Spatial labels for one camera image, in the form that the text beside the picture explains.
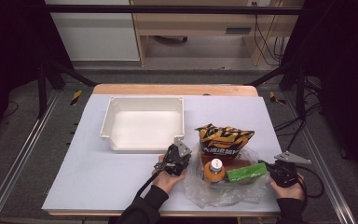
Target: clear plastic bag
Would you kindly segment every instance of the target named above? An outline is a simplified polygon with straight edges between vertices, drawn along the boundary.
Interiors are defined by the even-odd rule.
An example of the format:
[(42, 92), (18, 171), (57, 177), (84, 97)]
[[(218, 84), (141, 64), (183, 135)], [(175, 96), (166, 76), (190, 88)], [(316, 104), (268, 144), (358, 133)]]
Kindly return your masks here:
[[(258, 162), (258, 155), (247, 147), (241, 149), (241, 160)], [(203, 180), (203, 167), (200, 159), (200, 150), (193, 151), (190, 164), (186, 169), (184, 186), (186, 197), (200, 208), (205, 206), (224, 207), (239, 202), (259, 203), (267, 193), (269, 173), (255, 178), (247, 185), (236, 183), (210, 183)]]

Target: gray carpet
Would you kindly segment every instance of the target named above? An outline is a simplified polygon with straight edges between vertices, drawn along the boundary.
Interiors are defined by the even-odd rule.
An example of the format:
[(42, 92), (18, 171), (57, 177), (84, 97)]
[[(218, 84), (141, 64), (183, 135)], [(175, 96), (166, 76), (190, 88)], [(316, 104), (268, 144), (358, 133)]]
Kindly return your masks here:
[[(83, 71), (83, 75), (91, 77), (94, 81), (103, 83), (224, 83), (240, 84), (262, 76), (262, 72), (212, 71), (206, 76), (205, 73), (195, 71), (190, 74), (185, 71), (165, 72), (133, 72), (119, 73), (118, 71), (100, 71), (98, 75), (93, 72)], [(0, 222), (26, 223), (30, 218), (33, 223), (36, 220), (55, 220), (54, 223), (67, 223), (62, 220), (80, 223), (82, 217), (52, 217), (40, 208), (46, 198), (46, 192), (51, 186), (55, 175), (58, 173), (66, 150), (69, 147), (73, 133), (76, 131), (76, 124), (79, 122), (82, 110), (92, 88), (80, 83), (67, 80), (65, 90), (59, 96), (58, 103), (52, 111), (51, 117), (37, 141), (34, 151), (28, 159), (21, 176), (7, 199), (7, 203), (0, 213)], [(269, 100), (269, 92), (274, 91), (277, 99), (284, 99), (285, 95), (277, 89), (276, 80), (258, 88), (259, 94), (265, 98), (266, 106), (273, 125), (281, 124), (293, 119), (294, 114), (289, 105), (272, 103)], [(82, 94), (76, 105), (70, 105), (73, 94), (82, 90)], [(10, 99), (19, 104), (19, 109), (0, 123), (0, 183), (13, 161), (16, 159), (22, 144), (32, 130), (37, 115), (37, 88), (36, 83), (31, 82), (14, 90)], [(310, 96), (307, 106), (317, 103), (317, 98)], [(14, 108), (10, 106), (7, 113)], [(334, 134), (331, 132), (324, 116), (318, 111), (307, 117), (307, 127), (312, 137), (316, 140), (318, 148), (323, 152), (324, 159), (328, 161), (331, 173), (334, 175), (345, 200), (350, 207), (353, 216), (358, 223), (358, 165), (355, 161), (343, 160), (338, 150), (338, 144)], [(292, 133), (296, 130), (297, 124), (278, 132), (277, 134)], [(281, 148), (285, 150), (290, 142), (291, 136), (278, 137)], [(292, 152), (304, 158), (309, 157), (309, 152), (300, 134), (290, 149)], [(316, 179), (307, 173), (303, 173), (310, 194), (320, 190)], [(304, 218), (310, 223), (340, 223), (337, 218), (330, 199), (324, 194), (319, 199), (310, 199)], [(107, 221), (105, 217), (88, 217), (86, 223)], [(243, 218), (242, 223), (258, 223), (257, 218)], [(264, 223), (273, 223), (275, 220), (264, 218)]]

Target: chip bag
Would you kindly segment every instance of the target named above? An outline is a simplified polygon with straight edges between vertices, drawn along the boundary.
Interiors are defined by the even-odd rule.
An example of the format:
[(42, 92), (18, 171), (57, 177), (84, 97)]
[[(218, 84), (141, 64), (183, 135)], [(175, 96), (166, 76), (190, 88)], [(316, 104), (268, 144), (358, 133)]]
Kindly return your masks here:
[(212, 123), (196, 131), (199, 131), (201, 151), (205, 155), (230, 158), (235, 158), (255, 134), (255, 131), (215, 127)]

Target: white table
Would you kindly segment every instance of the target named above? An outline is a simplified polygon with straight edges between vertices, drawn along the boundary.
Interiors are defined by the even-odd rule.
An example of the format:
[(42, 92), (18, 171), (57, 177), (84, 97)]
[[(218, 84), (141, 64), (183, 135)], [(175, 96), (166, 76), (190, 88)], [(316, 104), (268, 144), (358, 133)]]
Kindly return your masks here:
[[(53, 216), (117, 216), (131, 204), (137, 190), (151, 175), (158, 160), (157, 154), (119, 154), (99, 135), (112, 96), (117, 95), (94, 93), (89, 98), (62, 167), (42, 207)], [(263, 98), (195, 95), (183, 95), (183, 98), (183, 142), (193, 150), (198, 148), (199, 143), (198, 132), (194, 129), (212, 123), (215, 126), (254, 130), (255, 136), (246, 146), (264, 161), (274, 162), (273, 156), (282, 152)], [(160, 212), (162, 216), (266, 217), (278, 216), (280, 210), (270, 188), (257, 204), (237, 203), (230, 207), (201, 209), (186, 198), (185, 188), (180, 182)]]

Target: green package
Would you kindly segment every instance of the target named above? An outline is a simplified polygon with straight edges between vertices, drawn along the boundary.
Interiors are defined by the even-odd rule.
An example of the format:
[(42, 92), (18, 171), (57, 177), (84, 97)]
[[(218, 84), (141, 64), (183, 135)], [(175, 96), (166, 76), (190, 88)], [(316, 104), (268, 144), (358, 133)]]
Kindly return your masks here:
[(267, 172), (264, 162), (227, 171), (228, 180), (233, 183), (251, 184)]

